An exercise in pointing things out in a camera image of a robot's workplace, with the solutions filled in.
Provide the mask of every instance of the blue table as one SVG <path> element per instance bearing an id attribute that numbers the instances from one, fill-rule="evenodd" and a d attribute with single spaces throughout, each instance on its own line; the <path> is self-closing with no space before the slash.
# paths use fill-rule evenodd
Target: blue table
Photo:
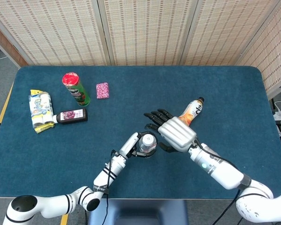
<path id="1" fill-rule="evenodd" d="M 76 72 L 91 96 L 87 122 L 32 129 L 30 89 L 47 91 L 59 113 L 79 106 L 61 83 Z M 108 82 L 110 98 L 96 99 Z M 281 143 L 260 72 L 253 67 L 45 67 L 19 70 L 0 128 L 0 196 L 52 196 L 92 187 L 94 178 L 134 132 L 150 120 L 143 113 L 167 109 L 180 115 L 204 97 L 191 127 L 238 168 L 281 194 Z M 110 198 L 229 199 L 188 154 L 158 149 L 148 159 L 130 158 L 110 188 Z"/>

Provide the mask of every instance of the pink package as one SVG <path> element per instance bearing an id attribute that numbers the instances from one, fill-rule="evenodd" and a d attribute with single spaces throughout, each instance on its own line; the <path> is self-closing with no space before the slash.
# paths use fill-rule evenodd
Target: pink package
<path id="1" fill-rule="evenodd" d="M 109 98 L 108 83 L 96 84 L 97 99 Z"/>

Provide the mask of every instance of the gray floor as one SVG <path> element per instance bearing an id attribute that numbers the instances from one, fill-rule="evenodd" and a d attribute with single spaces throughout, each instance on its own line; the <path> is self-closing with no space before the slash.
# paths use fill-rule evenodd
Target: gray floor
<path id="1" fill-rule="evenodd" d="M 4 105 L 5 99 L 8 95 L 11 84 L 15 78 L 18 68 L 9 60 L 0 60 L 0 112 Z M 6 209 L 11 199 L 0 198 L 0 225 L 3 222 Z M 210 225 L 221 212 L 230 203 L 230 200 L 189 200 L 188 202 L 188 216 L 191 225 Z M 218 225 L 236 225 L 241 217 L 236 211 L 235 206 L 232 206 L 224 217 L 217 223 Z M 58 225 L 60 224 L 60 217 L 52 219 L 44 219 L 40 214 L 37 214 L 33 220 L 34 225 Z M 83 225 L 85 224 L 84 210 L 77 206 L 74 213 L 69 215 L 68 225 Z M 241 225 L 252 225 L 248 221 L 243 220 Z"/>

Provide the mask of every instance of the yellow floor line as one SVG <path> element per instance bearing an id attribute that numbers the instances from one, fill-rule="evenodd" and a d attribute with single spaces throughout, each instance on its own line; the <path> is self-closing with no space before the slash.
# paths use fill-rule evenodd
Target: yellow floor line
<path id="1" fill-rule="evenodd" d="M 5 114 L 6 107 L 7 107 L 7 104 L 8 104 L 8 101 L 9 101 L 9 97 L 10 97 L 10 94 L 11 94 L 11 90 L 13 89 L 13 85 L 14 85 L 14 83 L 11 85 L 11 88 L 10 88 L 9 93 L 8 93 L 8 96 L 7 96 L 6 100 L 5 100 L 3 109 L 2 109 L 2 111 L 1 111 L 1 113 L 0 113 L 0 123 L 2 123 L 3 116 L 4 116 L 4 114 Z"/>
<path id="2" fill-rule="evenodd" d="M 67 225 L 67 217 L 69 214 L 62 215 L 60 225 Z"/>

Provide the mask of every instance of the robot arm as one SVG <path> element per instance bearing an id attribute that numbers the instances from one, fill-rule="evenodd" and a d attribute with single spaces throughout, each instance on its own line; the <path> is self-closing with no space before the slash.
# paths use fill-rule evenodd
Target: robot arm
<path id="1" fill-rule="evenodd" d="M 94 191 L 84 186 L 71 194 L 55 197 L 19 196 L 9 204 L 3 225 L 30 225 L 32 218 L 38 212 L 44 218 L 53 218 L 73 212 L 77 204 L 81 205 L 86 211 L 95 210 L 103 194 L 108 193 L 109 174 L 110 185 L 124 169 L 128 158 L 131 156 L 147 158 L 155 153 L 156 150 L 148 154 L 136 151 L 137 142 L 145 134 L 154 135 L 151 132 L 134 133 L 119 152 L 114 151 L 115 156 L 111 159 L 111 166 L 109 162 L 106 163 L 105 168 L 95 178 Z"/>
<path id="2" fill-rule="evenodd" d="M 159 109 L 158 111 L 163 114 L 163 117 L 148 116 L 148 113 L 145 113 L 145 116 L 156 124 L 147 124 L 146 128 L 160 133 L 172 146 L 168 147 L 160 143 L 162 149 L 166 152 L 188 152 L 191 160 L 225 189 L 242 190 L 236 201 L 236 207 L 245 219 L 254 223 L 281 221 L 281 196 L 274 198 L 267 186 L 252 180 L 207 145 L 201 144 L 197 139 L 197 134 L 179 118 L 173 117 L 166 110 Z"/>

